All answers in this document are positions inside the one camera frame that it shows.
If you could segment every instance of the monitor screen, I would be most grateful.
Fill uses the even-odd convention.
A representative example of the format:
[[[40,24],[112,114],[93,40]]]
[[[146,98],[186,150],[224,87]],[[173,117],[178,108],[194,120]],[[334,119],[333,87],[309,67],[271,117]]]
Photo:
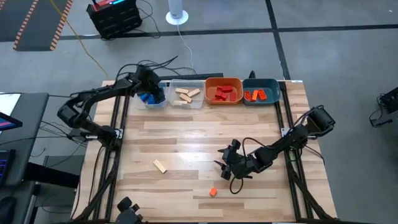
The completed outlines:
[[[0,112],[0,131],[5,131],[12,128],[18,128],[21,126],[22,122]]]

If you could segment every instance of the gray floor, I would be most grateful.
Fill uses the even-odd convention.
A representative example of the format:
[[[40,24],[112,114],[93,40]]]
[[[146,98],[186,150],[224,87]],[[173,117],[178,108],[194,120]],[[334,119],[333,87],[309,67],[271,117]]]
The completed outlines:
[[[75,1],[68,17],[79,34],[96,34],[85,12],[89,2]],[[149,2],[154,6],[159,29],[175,30],[164,21],[167,1]],[[184,4],[190,20],[181,30],[271,26],[263,0],[203,0]],[[272,4],[279,27],[398,21],[398,3],[394,0],[273,0]],[[146,3],[138,1],[138,5],[150,11]],[[146,19],[141,29],[155,31],[153,21]],[[72,32],[66,27],[62,34]],[[349,221],[397,223],[397,125],[372,128],[368,117],[377,109],[376,97],[397,86],[398,30],[296,32],[280,36],[291,78],[303,80],[310,104],[325,105],[337,122],[335,130],[322,138],[320,144],[338,216]],[[283,79],[272,34],[191,35],[184,39],[193,50],[198,73],[223,72],[226,77],[247,78],[255,70],[258,78]],[[125,63],[144,59],[163,62],[175,55],[179,57],[173,66],[190,67],[190,54],[180,37],[85,40],[84,44],[111,77],[105,77],[75,40],[60,41],[54,52],[15,52],[13,43],[0,43],[0,90],[67,95],[99,86],[102,80],[113,78]],[[63,102],[50,99],[44,120],[60,122],[56,112]],[[63,139],[41,139],[32,154],[40,153],[43,147],[47,149],[45,155],[66,156],[75,150],[76,144]],[[81,148],[77,154],[84,153]],[[43,157],[32,158],[37,163],[42,160]],[[54,218],[67,220],[68,215],[39,210],[36,223],[51,223]]]

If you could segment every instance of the floor mat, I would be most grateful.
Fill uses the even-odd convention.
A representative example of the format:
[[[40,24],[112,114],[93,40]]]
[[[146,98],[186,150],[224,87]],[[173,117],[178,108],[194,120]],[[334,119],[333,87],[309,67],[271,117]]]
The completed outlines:
[[[72,0],[54,0],[57,7],[68,16]],[[14,37],[14,50],[47,51],[57,46],[65,20],[49,0],[33,0]]]
[[[0,42],[15,40],[33,0],[0,0]]]

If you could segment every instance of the wooden table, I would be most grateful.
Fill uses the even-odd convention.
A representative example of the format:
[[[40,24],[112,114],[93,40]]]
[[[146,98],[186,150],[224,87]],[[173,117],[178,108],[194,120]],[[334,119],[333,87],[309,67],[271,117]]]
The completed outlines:
[[[303,83],[286,82],[294,119],[309,110]],[[211,106],[183,110],[168,105],[165,110],[143,110],[131,100],[122,146],[112,221],[119,215],[116,205],[129,197],[149,222],[271,222],[293,221],[294,211],[283,153],[274,165],[245,179],[243,190],[233,195],[229,181],[220,177],[221,161],[218,149],[225,148],[233,138],[258,139],[272,144],[280,138],[274,106]],[[287,127],[283,100],[280,101]],[[109,125],[114,99],[98,103],[94,121]],[[119,120],[123,99],[119,109]],[[258,148],[247,141],[247,152]],[[309,146],[319,150],[316,141]],[[81,172],[81,195],[76,215],[87,206],[99,142],[88,144]],[[153,165],[159,160],[167,169],[165,174]],[[96,167],[94,191],[100,179],[103,153]],[[303,150],[303,168],[309,191],[327,213],[335,217],[335,207],[322,160]],[[234,183],[236,190],[240,180]],[[209,196],[212,187],[218,189],[215,198]],[[101,206],[104,216],[106,192]],[[302,216],[305,216],[302,196],[298,194]]]

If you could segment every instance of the orange bin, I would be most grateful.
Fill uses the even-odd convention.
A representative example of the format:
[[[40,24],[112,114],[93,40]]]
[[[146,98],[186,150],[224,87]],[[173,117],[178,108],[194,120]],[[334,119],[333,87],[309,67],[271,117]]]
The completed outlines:
[[[231,85],[233,87],[233,91],[236,92],[236,100],[231,101],[228,94],[225,101],[212,101],[216,95],[217,87],[226,85]],[[234,105],[239,103],[243,97],[242,81],[238,78],[208,78],[205,82],[205,90],[205,99],[207,103],[211,105]]]

